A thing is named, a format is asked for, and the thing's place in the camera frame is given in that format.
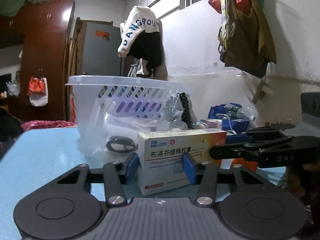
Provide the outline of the orange bottle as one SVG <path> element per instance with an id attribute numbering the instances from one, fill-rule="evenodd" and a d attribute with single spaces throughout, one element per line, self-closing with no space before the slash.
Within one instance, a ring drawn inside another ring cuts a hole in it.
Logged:
<path id="1" fill-rule="evenodd" d="M 247 168 L 252 172 L 256 172 L 258 169 L 258 163 L 255 161 L 247 161 L 244 158 L 236 158 L 233 159 L 231 167 L 234 165 L 242 165 L 243 167 Z"/>

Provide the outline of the white medicine box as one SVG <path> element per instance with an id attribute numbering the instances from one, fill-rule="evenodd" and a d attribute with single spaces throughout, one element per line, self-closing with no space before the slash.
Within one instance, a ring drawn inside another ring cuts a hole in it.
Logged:
<path id="1" fill-rule="evenodd" d="M 183 155 L 189 153 L 197 162 L 213 160 L 209 150 L 224 145 L 227 132 L 209 128 L 174 132 L 141 132 L 138 134 L 140 167 L 138 187 L 144 196 L 189 185 L 183 170 Z"/>

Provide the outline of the clear plastic laundry basket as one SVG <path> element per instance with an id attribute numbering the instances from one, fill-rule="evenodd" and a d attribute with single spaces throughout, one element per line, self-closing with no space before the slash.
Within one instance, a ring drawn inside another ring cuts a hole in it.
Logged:
<path id="1" fill-rule="evenodd" d="M 182 90 L 180 83 L 122 76 L 74 75 L 67 84 L 74 95 L 78 150 L 90 157 L 106 152 L 107 137 L 116 135 L 105 127 L 109 116 L 124 124 L 131 118 L 162 119 L 166 102 Z"/>

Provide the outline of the black beaded hair accessory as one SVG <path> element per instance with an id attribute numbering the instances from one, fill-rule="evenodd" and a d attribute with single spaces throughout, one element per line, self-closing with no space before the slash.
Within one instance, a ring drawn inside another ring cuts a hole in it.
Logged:
<path id="1" fill-rule="evenodd" d="M 197 118 L 189 94 L 172 94 L 163 108 L 163 119 L 183 128 L 195 129 Z"/>

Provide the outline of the purple tissue pack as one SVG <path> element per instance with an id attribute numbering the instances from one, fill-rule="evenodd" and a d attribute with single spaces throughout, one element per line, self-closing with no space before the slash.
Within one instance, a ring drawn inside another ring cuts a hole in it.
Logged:
<path id="1" fill-rule="evenodd" d="M 112 108 L 110 107 L 108 112 L 144 119 L 160 119 L 163 107 L 164 102 L 159 100 L 125 99 L 121 102 L 113 103 Z"/>

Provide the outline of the clear plastic water bottle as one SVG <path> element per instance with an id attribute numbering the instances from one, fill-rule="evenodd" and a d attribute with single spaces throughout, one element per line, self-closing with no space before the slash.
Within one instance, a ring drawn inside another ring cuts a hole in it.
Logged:
<path id="1" fill-rule="evenodd" d="M 224 105 L 224 109 L 226 111 L 226 114 L 230 115 L 234 119 L 243 119 L 248 121 L 255 120 L 255 116 L 248 113 L 248 111 L 246 111 L 242 107 L 236 106 L 234 104 L 226 104 Z"/>

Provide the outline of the blue shopping bag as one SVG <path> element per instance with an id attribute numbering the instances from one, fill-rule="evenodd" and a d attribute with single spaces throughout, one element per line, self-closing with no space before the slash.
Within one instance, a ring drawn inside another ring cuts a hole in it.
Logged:
<path id="1" fill-rule="evenodd" d="M 236 106 L 242 107 L 242 105 L 237 103 L 227 104 L 234 104 Z M 231 132 L 233 134 L 241 134 L 246 132 L 249 127 L 249 123 L 252 121 L 232 118 L 230 115 L 226 114 L 224 105 L 226 104 L 212 106 L 208 114 L 208 119 L 221 119 L 221 129 L 226 132 Z"/>

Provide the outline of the olive hanging bag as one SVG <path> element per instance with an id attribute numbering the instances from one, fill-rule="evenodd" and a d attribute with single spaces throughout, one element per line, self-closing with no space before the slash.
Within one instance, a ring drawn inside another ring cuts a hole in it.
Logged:
<path id="1" fill-rule="evenodd" d="M 219 30 L 220 60 L 255 77 L 276 63 L 276 50 L 268 21 L 259 0 L 225 0 L 224 23 Z"/>

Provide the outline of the maroon clothes pile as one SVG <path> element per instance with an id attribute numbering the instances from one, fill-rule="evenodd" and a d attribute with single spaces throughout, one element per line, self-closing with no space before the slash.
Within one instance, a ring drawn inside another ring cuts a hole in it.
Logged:
<path id="1" fill-rule="evenodd" d="M 65 128 L 65 127 L 76 127 L 76 123 L 70 121 L 45 121 L 45 120 L 34 120 L 28 121 L 21 124 L 24 132 L 34 129 L 48 129 L 48 128 Z"/>

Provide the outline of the orange white hanging bag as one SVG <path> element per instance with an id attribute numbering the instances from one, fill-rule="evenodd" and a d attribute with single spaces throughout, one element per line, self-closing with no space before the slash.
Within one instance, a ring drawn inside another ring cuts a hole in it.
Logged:
<path id="1" fill-rule="evenodd" d="M 43 107 L 48 103 L 48 85 L 46 77 L 31 77 L 29 80 L 29 101 L 34 107 Z"/>

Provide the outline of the grey metal door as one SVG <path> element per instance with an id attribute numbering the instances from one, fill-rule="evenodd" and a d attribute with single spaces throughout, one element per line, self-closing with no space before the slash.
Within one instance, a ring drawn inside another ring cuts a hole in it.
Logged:
<path id="1" fill-rule="evenodd" d="M 118 56 L 120 29 L 103 23 L 88 22 L 82 57 L 82 75 L 121 76 Z"/>

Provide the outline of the white black hanging jacket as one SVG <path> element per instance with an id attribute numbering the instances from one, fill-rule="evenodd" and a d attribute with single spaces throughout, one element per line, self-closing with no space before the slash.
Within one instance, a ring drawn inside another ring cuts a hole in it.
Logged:
<path id="1" fill-rule="evenodd" d="M 120 24 L 119 57 L 138 59 L 137 77 L 167 80 L 161 23 L 149 7 L 135 5 Z"/>

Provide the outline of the red hanging plastic bag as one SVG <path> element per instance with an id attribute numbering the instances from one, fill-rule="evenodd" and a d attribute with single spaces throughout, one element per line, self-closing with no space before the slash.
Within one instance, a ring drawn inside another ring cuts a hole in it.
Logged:
<path id="1" fill-rule="evenodd" d="M 214 8 L 217 13 L 222 14 L 220 0 L 208 0 L 208 4 Z"/>

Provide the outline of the dark red wooden wardrobe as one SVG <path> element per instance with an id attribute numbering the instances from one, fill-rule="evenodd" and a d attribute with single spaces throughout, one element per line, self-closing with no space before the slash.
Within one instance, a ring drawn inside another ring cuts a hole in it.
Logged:
<path id="1" fill-rule="evenodd" d="M 73 1 L 26 4 L 15 17 L 1 17 L 1 48 L 22 44 L 21 90 L 9 100 L 10 113 L 23 120 L 66 117 L 66 53 Z M 31 77 L 45 77 L 48 103 L 32 106 L 27 95 Z"/>

